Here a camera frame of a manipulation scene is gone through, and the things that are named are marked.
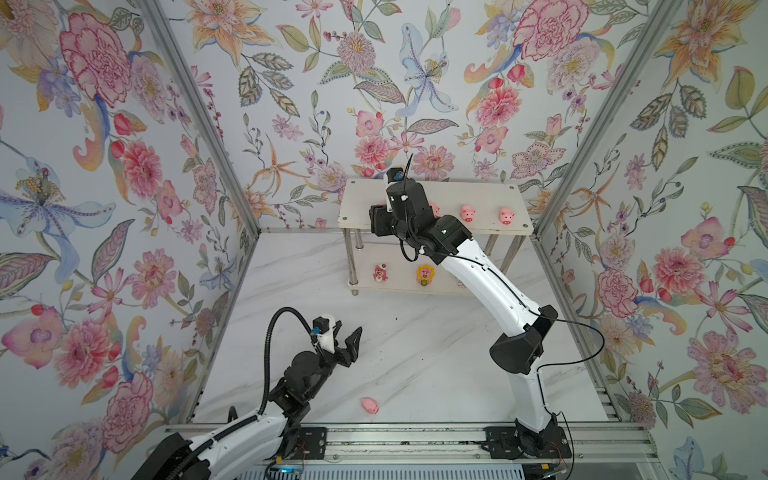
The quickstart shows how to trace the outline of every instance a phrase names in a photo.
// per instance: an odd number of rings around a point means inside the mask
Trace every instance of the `marble surface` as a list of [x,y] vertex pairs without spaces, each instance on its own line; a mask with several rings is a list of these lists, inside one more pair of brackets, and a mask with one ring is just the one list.
[[[365,234],[363,239],[381,241]],[[483,236],[478,241],[485,245]],[[492,255],[497,265],[510,241],[498,239]],[[533,300],[560,310],[528,241],[508,276]],[[311,402],[306,422],[498,422],[515,417],[507,375],[488,354],[501,330],[477,299],[363,291],[352,296],[346,281],[340,233],[262,235],[194,421],[225,422],[230,405],[241,414],[258,406],[266,326],[281,306],[293,306],[308,322],[333,314],[343,323],[342,341],[357,326],[363,328],[357,363],[336,368]],[[272,385],[294,355],[309,349],[298,320],[284,314],[272,339]],[[545,339],[544,361],[578,358],[568,326],[556,323]],[[583,365],[546,367],[541,376],[552,411],[562,410],[569,422],[606,420]],[[362,409],[364,397],[379,403],[378,414]]]

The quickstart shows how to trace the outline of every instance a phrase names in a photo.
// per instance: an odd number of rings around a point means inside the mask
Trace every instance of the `pig face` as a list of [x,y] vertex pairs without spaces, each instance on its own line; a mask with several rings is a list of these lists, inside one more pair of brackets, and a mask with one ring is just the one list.
[[509,207],[502,208],[502,211],[498,213],[498,219],[504,225],[509,225],[512,223],[513,218],[515,218],[515,214],[512,213],[512,210],[510,210]]
[[469,205],[465,205],[462,207],[461,217],[465,222],[473,221],[475,219],[475,209]]

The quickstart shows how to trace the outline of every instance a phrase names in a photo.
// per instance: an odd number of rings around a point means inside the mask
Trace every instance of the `pink flower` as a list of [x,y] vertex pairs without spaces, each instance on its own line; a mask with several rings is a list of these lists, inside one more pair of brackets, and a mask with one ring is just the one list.
[[728,329],[732,331],[732,325],[738,326],[745,332],[749,332],[752,329],[752,326],[749,323],[734,316],[734,314],[746,315],[750,313],[750,309],[746,308],[745,306],[726,306],[728,303],[731,303],[734,299],[736,299],[737,296],[739,296],[739,292],[736,290],[728,290],[723,294],[722,297],[718,297],[717,282],[710,281],[710,295],[704,294],[704,292],[698,288],[696,288],[694,291],[699,296],[699,300],[701,300],[704,304],[712,307],[707,310],[708,317],[712,318],[715,316],[715,313],[719,313],[720,319],[723,320],[725,326],[727,326]]
[[376,165],[389,155],[389,145],[383,137],[364,137],[355,147],[355,156],[364,164]]
[[143,55],[135,55],[131,62],[131,95],[147,109],[152,118],[163,122],[167,105],[165,85],[154,62]]
[[704,265],[682,247],[663,248],[656,255],[656,279],[672,293],[689,293],[704,281]]
[[395,142],[395,146],[392,147],[394,151],[400,150],[402,148],[402,151],[408,153],[408,147],[413,147],[414,145],[423,144],[424,139],[419,138],[416,140],[416,134],[410,134],[408,135],[406,132],[402,132],[400,134],[400,139],[397,137],[392,137],[392,141]]
[[487,158],[475,163],[475,176],[480,177],[480,180],[488,181],[492,178],[498,177],[498,168],[494,167]]
[[182,220],[181,221],[181,236],[188,243],[195,243],[200,239],[203,234],[203,224],[197,220]]
[[637,310],[637,289],[632,279],[619,270],[609,268],[600,274],[598,292],[603,305],[619,318],[627,318]]
[[520,109],[522,99],[512,87],[495,88],[480,101],[477,119],[483,127],[507,123]]
[[600,245],[603,264],[615,270],[624,270],[634,253],[634,240],[615,234]]
[[356,133],[358,137],[367,137],[370,135],[376,135],[384,125],[384,119],[378,118],[376,115],[369,111],[357,112],[357,129]]
[[205,166],[196,167],[192,170],[194,175],[194,192],[192,198],[199,204],[205,205],[205,211],[211,215],[216,208],[216,168],[214,161],[210,158],[205,161]]
[[37,318],[23,320],[2,336],[2,344],[24,363],[41,369],[48,365],[57,348],[64,325],[54,307],[44,309]]
[[197,156],[197,147],[194,146],[194,142],[187,135],[181,135],[181,147],[190,157],[194,158]]
[[163,180],[160,157],[154,148],[147,147],[143,141],[128,143],[123,153],[123,176],[139,198],[153,197]]
[[508,131],[507,127],[486,128],[475,141],[475,150],[480,151],[482,148],[490,154],[495,154],[507,137]]
[[76,422],[56,435],[51,459],[45,465],[50,480],[90,478],[101,461],[104,435],[98,419]]
[[107,450],[120,453],[138,436],[149,418],[152,394],[152,381],[142,372],[135,373],[130,382],[118,384],[101,422]]
[[759,403],[766,406],[766,391],[760,383],[766,381],[766,369],[751,365],[757,357],[751,348],[736,351],[739,337],[729,329],[725,336],[716,332],[704,333],[704,344],[697,339],[689,340],[688,356],[697,361],[694,369],[694,389],[704,395],[712,394],[712,401],[725,406],[728,394],[730,408],[738,413],[749,413],[750,407]]
[[630,190],[633,188],[643,190],[643,182],[646,180],[646,177],[643,177],[643,174],[645,173],[644,155],[645,154],[641,154],[639,157],[635,155],[627,165],[627,171],[624,173],[624,176],[629,177],[627,180],[627,185],[629,185]]
[[107,362],[111,346],[109,331],[103,323],[86,319],[73,325],[61,342],[63,353],[56,356],[59,385],[73,389],[80,381],[88,383],[96,378]]
[[170,180],[163,182],[163,186],[157,190],[157,209],[166,223],[171,223],[170,219],[176,217],[183,210],[181,200],[176,195],[176,189]]
[[589,37],[571,43],[549,61],[547,89],[572,87],[587,76],[600,55],[600,45]]
[[114,275],[114,282],[112,281],[112,274],[106,272],[104,274],[104,286],[107,288],[104,289],[97,285],[91,289],[91,293],[103,300],[88,305],[88,313],[93,313],[103,308],[102,316],[107,316],[112,312],[112,305],[121,305],[123,303],[123,299],[117,297],[117,294],[120,293],[120,290],[123,289],[127,282],[127,278],[123,281],[123,272],[123,269],[118,268]]
[[320,18],[320,11],[327,10],[331,7],[333,7],[333,3],[323,2],[323,0],[301,0],[304,2],[304,5],[301,5],[300,3],[296,5],[296,10],[299,12],[306,12],[304,15],[301,15],[301,18],[306,18],[310,16],[312,13],[315,14],[317,18]]
[[131,88],[131,63],[118,34],[89,13],[69,15],[69,30],[59,35],[61,54],[80,89],[114,108]]
[[512,46],[522,45],[521,58],[550,57],[576,39],[588,15],[582,0],[534,0],[525,9]]
[[554,137],[563,130],[563,116],[560,114],[547,119],[547,135]]
[[515,169],[511,176],[513,178],[533,177],[559,161],[564,154],[564,148],[551,148],[544,142],[535,141],[525,152],[512,155]]
[[717,217],[709,217],[696,228],[688,230],[680,242],[701,258],[717,258],[728,254],[725,230]]
[[207,71],[197,74],[197,65],[192,65],[190,67],[190,72],[192,73],[192,77],[195,80],[195,83],[197,83],[198,87],[213,87],[214,84],[205,83],[206,81],[210,80],[210,73]]
[[176,291],[176,270],[171,270],[174,268],[174,259],[168,257],[163,248],[155,250],[154,255],[152,252],[144,252],[142,258],[143,263],[134,263],[134,268],[139,273],[130,275],[126,282],[133,285],[131,294],[136,300],[144,298],[142,306],[146,310],[157,306],[159,296]]
[[357,74],[365,74],[376,63],[373,44],[362,33],[350,33],[342,38],[336,52],[342,63]]
[[427,180],[440,180],[448,176],[449,171],[453,170],[454,154],[445,147],[430,145],[429,150],[421,150],[413,158],[414,173],[424,174]]

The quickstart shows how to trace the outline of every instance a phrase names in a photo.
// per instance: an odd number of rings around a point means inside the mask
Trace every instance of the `red berry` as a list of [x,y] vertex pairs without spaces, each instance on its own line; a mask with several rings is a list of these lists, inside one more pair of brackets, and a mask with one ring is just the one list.
[[112,142],[110,150],[112,151],[113,157],[120,158],[123,156],[123,152],[125,152],[125,144],[119,140],[116,140]]
[[494,89],[499,88],[504,84],[504,81],[500,79],[499,77],[494,78],[491,80],[491,82],[488,84],[488,88]]

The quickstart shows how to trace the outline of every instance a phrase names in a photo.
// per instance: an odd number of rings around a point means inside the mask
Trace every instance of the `green leaf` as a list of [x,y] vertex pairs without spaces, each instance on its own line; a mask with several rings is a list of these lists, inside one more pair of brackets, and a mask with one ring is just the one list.
[[42,253],[0,253],[0,300],[40,276],[53,259]]
[[610,15],[626,7],[624,0],[600,0],[589,7],[589,12],[595,15]]
[[378,7],[379,11],[383,13],[386,16],[394,15],[395,13],[401,13],[402,10],[400,10],[400,7],[395,5],[394,3],[379,3],[376,7]]
[[690,170],[692,166],[696,164],[696,161],[699,159],[699,157],[691,157],[688,160],[684,161],[682,165],[680,165],[677,168],[677,172],[675,172],[676,175],[682,174],[686,170]]
[[94,283],[98,283],[101,276],[108,272],[120,259],[120,255],[123,254],[123,248],[125,248],[128,228],[133,222],[134,219],[130,219],[119,223],[112,229],[109,237],[96,248],[93,260],[91,261],[91,275],[93,276]]
[[619,404],[622,410],[631,414],[632,411],[629,408],[629,399],[623,395],[616,395],[616,403]]
[[744,300],[746,306],[752,311],[755,317],[755,323],[768,333],[768,298],[760,295],[739,295]]
[[664,428],[669,428],[667,426],[669,413],[667,413],[667,407],[662,402],[656,402],[656,413],[659,415],[659,420],[664,424]]
[[589,227],[582,227],[576,230],[576,234],[581,238],[589,237],[590,235],[594,235],[594,230]]
[[363,22],[362,28],[363,30],[366,31],[366,33],[370,38],[384,43],[384,37],[382,37],[382,31],[376,23],[368,20],[367,22]]
[[768,195],[757,187],[739,187],[749,200],[750,225],[768,248]]
[[310,43],[298,28],[291,25],[278,25],[277,29],[280,30],[280,33],[283,34],[283,38],[286,39],[288,46],[293,50],[303,52],[310,49]]
[[623,12],[617,12],[614,15],[611,15],[611,17],[608,19],[607,22],[605,22],[605,27],[610,27],[611,25],[619,25],[622,23],[627,23],[630,21],[634,16],[637,15],[637,13],[632,12],[630,10],[624,10]]
[[683,410],[678,404],[674,404],[674,412],[677,413],[677,416],[680,417],[680,420],[686,422],[688,425],[690,425],[691,428],[694,427],[694,421],[691,419],[691,417]]
[[707,131],[711,131],[716,134],[723,134],[727,131],[732,131],[737,129],[739,126],[741,126],[742,123],[744,123],[747,120],[749,120],[747,117],[734,115],[732,117],[724,118],[714,127],[708,128]]
[[296,187],[293,190],[291,190],[290,191],[290,199],[293,200],[294,198],[301,197],[301,192],[302,192],[302,190],[304,190],[304,187],[306,187],[306,185],[299,185],[298,187]]
[[653,162],[655,171],[658,171],[659,167],[661,167],[661,163],[667,156],[668,151],[669,139],[667,136],[667,127],[662,125],[661,130],[659,130],[659,133],[656,135],[656,141],[654,142],[654,148],[651,151],[650,156],[650,160]]
[[745,108],[755,93],[755,76],[744,67],[734,67],[725,92],[725,105],[731,110]]
[[616,45],[616,48],[619,48],[623,44],[627,43],[628,41],[633,41],[637,37],[640,36],[640,33],[643,31],[643,28],[645,27],[644,23],[641,23],[639,25],[635,25],[632,27],[627,33],[624,34],[624,37],[621,38],[621,41],[619,41],[619,45]]
[[125,30],[131,26],[131,17],[133,14],[130,10],[123,7],[117,7],[112,11],[112,18],[109,20],[109,26],[115,30]]
[[755,99],[755,103],[752,105],[752,111],[750,112],[750,117],[754,117],[755,115],[759,114],[761,111],[765,109],[765,107],[768,107],[768,87],[765,87]]
[[760,168],[763,159],[760,157],[760,149],[763,146],[754,141],[742,141],[731,144],[719,150],[707,152],[710,157],[720,160],[729,160],[744,168]]
[[689,399],[681,400],[678,405],[696,420],[706,420],[717,415],[722,415],[721,412],[718,412],[717,409],[702,399],[691,397]]
[[181,293],[182,296],[189,297],[190,295],[190,282],[187,280],[187,278],[184,276],[182,272],[179,272],[179,293]]
[[251,58],[262,67],[270,70],[290,70],[293,68],[293,65],[285,58],[267,51],[257,53]]
[[344,65],[341,61],[334,61],[323,73],[323,78],[320,79],[320,84],[324,85],[337,78],[349,77],[352,71]]

